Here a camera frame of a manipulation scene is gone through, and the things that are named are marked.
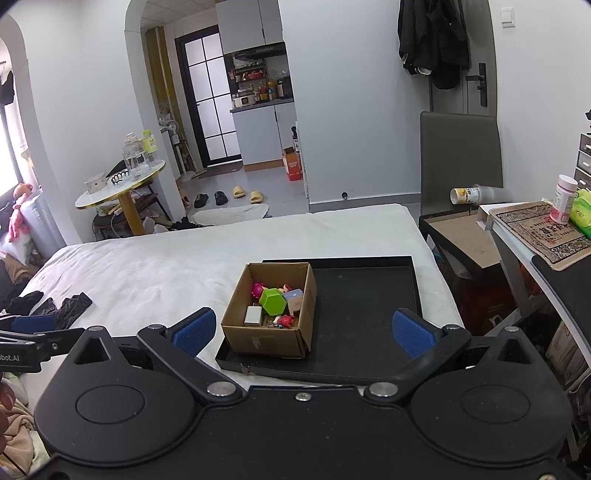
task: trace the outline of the white bedsheet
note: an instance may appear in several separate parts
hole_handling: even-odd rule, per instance
[[[151,323],[171,326],[201,307],[221,320],[249,262],[280,258],[382,257],[411,255],[423,316],[437,326],[462,325],[452,295],[408,210],[380,205],[292,215],[142,237],[75,245],[60,250],[35,275],[22,295],[34,290],[61,305],[86,293],[92,300],[73,327],[103,325],[111,336],[134,335]],[[199,358],[218,368],[223,340],[218,327]],[[63,357],[24,375],[34,408]],[[293,385],[273,378],[229,372],[253,384]]]

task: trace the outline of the green hexagonal object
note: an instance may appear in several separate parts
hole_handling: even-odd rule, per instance
[[[287,305],[283,295],[276,288],[268,288],[264,290],[259,302],[261,307],[263,307],[272,317],[281,315]]]

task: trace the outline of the green package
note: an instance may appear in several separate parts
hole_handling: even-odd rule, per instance
[[[591,192],[589,190],[577,191],[573,200],[573,209],[570,212],[570,220],[586,237],[591,238]]]

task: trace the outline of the baseboard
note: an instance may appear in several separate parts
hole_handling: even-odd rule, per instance
[[[420,193],[401,193],[399,195],[382,195],[377,197],[361,197],[348,200],[332,200],[329,202],[310,202],[310,213],[325,212],[327,210],[343,210],[346,208],[367,207],[369,205],[387,205],[390,203],[419,203]]]
[[[271,160],[264,161],[261,163],[251,163],[250,165],[244,165],[244,171],[265,170],[266,168],[277,168],[282,166],[283,160]]]

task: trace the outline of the white desk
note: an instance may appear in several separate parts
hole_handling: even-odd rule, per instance
[[[494,208],[507,206],[502,205],[483,205],[480,208],[488,213]],[[491,331],[492,335],[498,333],[498,331],[505,327],[517,322],[522,317],[527,317],[531,313],[539,308],[539,302],[536,299],[529,298],[525,289],[523,277],[519,270],[519,262],[526,268],[531,274],[534,280],[538,283],[544,294],[548,297],[552,306],[556,309],[560,318],[569,329],[574,341],[581,350],[585,361],[588,365],[591,365],[591,347],[588,341],[585,339],[582,331],[579,329],[577,323],[574,321],[573,316],[564,306],[562,301],[558,298],[552,287],[546,281],[546,279],[538,272],[535,265],[532,263],[532,258],[536,254],[531,248],[523,243],[519,237],[511,233],[504,225],[497,222],[492,216],[488,217],[486,225],[482,225],[486,230],[489,230],[496,243],[496,247],[499,250],[501,256],[501,265],[509,286],[513,293],[513,297],[517,304],[517,310],[507,317],[500,325]]]
[[[142,220],[139,218],[139,213],[135,208],[134,201],[131,199],[129,192],[142,186],[149,179],[155,177],[165,166],[166,162],[164,160],[159,160],[150,168],[146,168],[139,176],[125,176],[123,177],[123,180],[115,184],[109,180],[107,186],[104,189],[100,189],[98,192],[84,192],[78,197],[74,205],[77,209],[83,210],[108,202],[109,200],[118,199],[132,233],[134,235],[143,235],[145,233],[144,226]]]

